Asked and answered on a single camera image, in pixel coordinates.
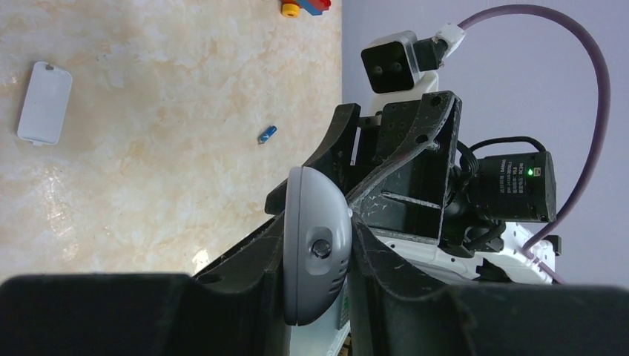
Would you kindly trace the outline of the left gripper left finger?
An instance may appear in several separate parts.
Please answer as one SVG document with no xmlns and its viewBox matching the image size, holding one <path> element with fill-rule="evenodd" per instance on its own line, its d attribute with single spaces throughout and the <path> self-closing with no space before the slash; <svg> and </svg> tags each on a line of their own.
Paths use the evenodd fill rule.
<svg viewBox="0 0 629 356">
<path fill-rule="evenodd" d="M 194 276 L 39 274 L 1 285 L 3 355 L 287 355 L 283 218 Z"/>
</svg>

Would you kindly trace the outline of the blue battery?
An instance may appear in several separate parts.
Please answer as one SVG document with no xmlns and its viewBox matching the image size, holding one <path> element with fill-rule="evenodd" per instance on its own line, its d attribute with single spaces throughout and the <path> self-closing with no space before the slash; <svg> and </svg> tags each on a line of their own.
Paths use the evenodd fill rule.
<svg viewBox="0 0 629 356">
<path fill-rule="evenodd" d="M 263 130 L 257 138 L 257 142 L 262 145 L 265 144 L 275 133 L 277 132 L 277 127 L 275 125 L 268 126 L 265 130 Z"/>
</svg>

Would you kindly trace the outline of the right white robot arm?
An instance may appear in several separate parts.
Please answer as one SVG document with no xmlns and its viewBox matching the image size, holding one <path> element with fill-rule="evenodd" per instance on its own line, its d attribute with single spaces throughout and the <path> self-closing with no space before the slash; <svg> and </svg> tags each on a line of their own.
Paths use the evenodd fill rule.
<svg viewBox="0 0 629 356">
<path fill-rule="evenodd" d="M 458 140 L 452 92 L 381 96 L 373 112 L 336 108 L 306 165 L 330 178 L 358 216 L 359 273 L 380 283 L 552 283 L 557 238 L 525 248 L 523 223 L 556 218 L 553 159 L 478 158 Z"/>
</svg>

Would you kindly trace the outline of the white remote control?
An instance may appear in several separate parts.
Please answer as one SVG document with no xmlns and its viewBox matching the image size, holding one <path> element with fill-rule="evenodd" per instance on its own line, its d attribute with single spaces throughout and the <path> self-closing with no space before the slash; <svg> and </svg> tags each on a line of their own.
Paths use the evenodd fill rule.
<svg viewBox="0 0 629 356">
<path fill-rule="evenodd" d="M 283 223 L 283 313 L 290 326 L 313 323 L 337 299 L 349 269 L 352 210 L 325 174 L 289 172 Z"/>
</svg>

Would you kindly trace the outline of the white battery cover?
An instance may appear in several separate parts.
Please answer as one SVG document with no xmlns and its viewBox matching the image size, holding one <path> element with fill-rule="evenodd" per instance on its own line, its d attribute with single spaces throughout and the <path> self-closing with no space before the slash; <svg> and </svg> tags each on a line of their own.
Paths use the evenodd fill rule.
<svg viewBox="0 0 629 356">
<path fill-rule="evenodd" d="M 59 142 L 65 120 L 72 75 L 48 62 L 33 64 L 19 118 L 17 136 L 36 146 Z"/>
</svg>

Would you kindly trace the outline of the lego brick truck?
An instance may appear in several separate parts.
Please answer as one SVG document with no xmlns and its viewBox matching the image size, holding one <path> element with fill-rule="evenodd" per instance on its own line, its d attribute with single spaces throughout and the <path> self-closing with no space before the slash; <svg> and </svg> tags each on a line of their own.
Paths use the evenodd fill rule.
<svg viewBox="0 0 629 356">
<path fill-rule="evenodd" d="M 331 6 L 331 0 L 280 0 L 280 13 L 290 19 L 297 18 L 302 11 L 311 16 L 322 16 Z"/>
</svg>

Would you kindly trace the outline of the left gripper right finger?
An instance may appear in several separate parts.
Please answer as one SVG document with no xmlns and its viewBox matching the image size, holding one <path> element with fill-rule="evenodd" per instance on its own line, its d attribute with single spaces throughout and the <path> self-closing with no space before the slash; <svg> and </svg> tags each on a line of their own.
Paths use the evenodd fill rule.
<svg viewBox="0 0 629 356">
<path fill-rule="evenodd" d="M 626 355 L 628 291 L 611 286 L 447 285 L 352 218 L 355 355 Z"/>
</svg>

